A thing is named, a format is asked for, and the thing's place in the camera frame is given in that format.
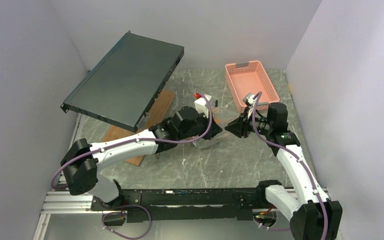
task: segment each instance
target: purple cable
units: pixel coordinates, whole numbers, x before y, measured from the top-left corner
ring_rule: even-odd
[[[257,222],[257,220],[254,219],[254,222],[260,227],[260,223]],[[263,224],[261,224],[261,227],[265,228],[268,231],[273,231],[273,232],[284,232],[284,231],[291,230],[290,227],[287,227],[287,228],[270,228],[270,227],[264,226]]]
[[[139,141],[155,141],[155,142],[160,142],[160,143],[169,143],[169,144],[190,144],[190,143],[193,143],[199,139],[202,139],[211,129],[211,123],[213,122],[213,113],[211,112],[211,104],[210,102],[208,101],[208,99],[205,97],[204,94],[200,93],[200,92],[197,92],[197,94],[201,95],[202,98],[205,100],[205,103],[208,107],[208,112],[209,112],[209,121],[208,121],[208,126],[206,128],[206,130],[204,131],[203,134],[201,134],[200,136],[196,137],[196,138],[193,138],[193,139],[189,139],[189,140],[184,140],[184,141],[174,141],[174,140],[167,140],[167,139],[158,139],[158,138],[150,138],[150,137],[143,137],[143,138],[132,138],[132,139],[128,139],[128,140],[125,140],[125,141],[121,141],[121,142],[118,142],[118,143],[114,143],[112,145],[108,145],[108,146],[105,146],[103,147],[104,150],[108,150],[108,149],[112,149],[112,148],[115,148],[115,147],[118,147],[118,146],[121,146],[121,145],[124,145],[124,144],[129,144],[129,143],[133,143],[133,142],[136,142],[136,140],[139,140]],[[89,155],[92,155],[92,154],[95,154],[95,153],[98,153],[100,151],[100,149],[95,149],[93,151],[88,151],[88,152],[85,152],[79,156],[76,156],[75,158],[69,160],[68,162],[66,162],[65,164],[63,164],[53,175],[52,175],[52,178],[50,180],[50,187],[52,189],[64,189],[67,187],[67,185],[65,186],[55,186],[54,185],[54,182],[55,182],[55,179],[58,177],[58,175],[70,164],[74,163],[75,161],[81,159],[81,158],[84,158],[86,156],[89,156]]]
[[[257,125],[256,125],[256,111],[257,111],[257,105],[258,105],[258,102],[260,101],[261,95],[262,95],[262,92],[259,92],[254,96],[255,105],[254,105],[254,108],[252,109],[252,127],[254,128],[255,134],[257,135],[257,137],[259,139],[261,139],[266,144],[269,144],[269,145],[272,145],[274,147],[283,149],[286,152],[290,153],[292,156],[294,156],[297,160],[299,160],[300,157],[298,155],[296,155],[293,151],[287,149],[286,147],[284,147],[282,145],[268,141],[268,140],[264,139],[264,137],[259,134],[259,132],[257,130]],[[312,186],[313,190],[316,190],[317,189],[316,183],[314,182],[313,176],[311,175],[309,168],[304,164],[303,161],[300,161],[300,163],[301,163],[302,167],[304,168],[305,172],[307,173],[308,178],[310,179],[311,186]],[[322,201],[322,198],[320,197],[320,194],[316,193],[315,196],[317,197],[318,202],[320,203],[320,206],[321,206],[321,211],[323,212],[323,233],[321,234],[321,240],[325,240],[326,235],[328,234],[328,213],[326,212],[326,207],[323,204],[323,201]]]
[[[141,206],[141,205],[135,205],[135,204],[132,204],[132,205],[123,205],[123,206],[119,206],[119,207],[117,207],[117,208],[118,208],[118,209],[121,209],[121,208],[130,208],[130,207],[143,209],[143,210],[146,212],[146,214],[148,215],[148,218],[149,218],[149,225],[148,225],[148,228],[146,229],[146,231],[145,231],[142,235],[137,236],[137,237],[125,236],[125,235],[119,233],[118,231],[114,231],[114,230],[112,230],[111,228],[109,228],[109,227],[107,227],[107,226],[105,225],[104,220],[105,220],[105,218],[106,218],[108,215],[120,214],[119,212],[109,212],[109,213],[106,213],[106,214],[104,214],[104,215],[102,216],[102,225],[103,225],[104,229],[110,231],[111,233],[113,233],[113,234],[115,234],[115,235],[117,235],[117,236],[119,236],[119,237],[122,237],[122,238],[125,238],[125,239],[129,239],[129,240],[136,240],[136,239],[141,239],[141,238],[143,238],[143,237],[150,231],[150,229],[151,229],[151,226],[152,226],[151,214],[150,214],[150,212],[149,212],[145,207],[143,207],[143,206]]]

